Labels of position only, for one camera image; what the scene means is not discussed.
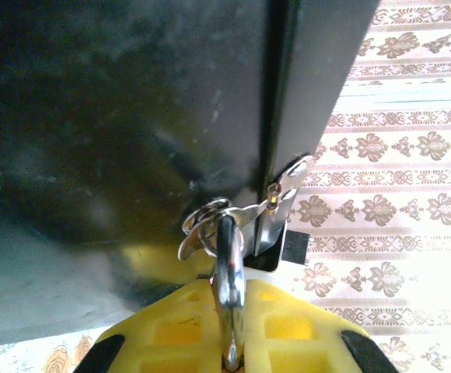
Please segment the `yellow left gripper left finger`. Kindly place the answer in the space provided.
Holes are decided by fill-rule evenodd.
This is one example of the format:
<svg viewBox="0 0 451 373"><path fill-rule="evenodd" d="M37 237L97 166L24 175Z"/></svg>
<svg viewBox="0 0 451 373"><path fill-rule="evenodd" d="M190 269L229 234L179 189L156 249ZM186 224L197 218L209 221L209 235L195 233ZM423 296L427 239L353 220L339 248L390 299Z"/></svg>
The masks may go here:
<svg viewBox="0 0 451 373"><path fill-rule="evenodd" d="M76 372L221 372L212 286L196 280L104 331Z"/></svg>

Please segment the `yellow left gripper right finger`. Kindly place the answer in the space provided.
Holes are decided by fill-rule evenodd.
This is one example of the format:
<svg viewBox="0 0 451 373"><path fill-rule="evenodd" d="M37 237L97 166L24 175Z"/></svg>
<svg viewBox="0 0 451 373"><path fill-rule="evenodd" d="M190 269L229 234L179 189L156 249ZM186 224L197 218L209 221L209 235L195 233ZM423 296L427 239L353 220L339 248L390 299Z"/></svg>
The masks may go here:
<svg viewBox="0 0 451 373"><path fill-rule="evenodd" d="M360 326L261 280L246 283L245 372L396 372Z"/></svg>

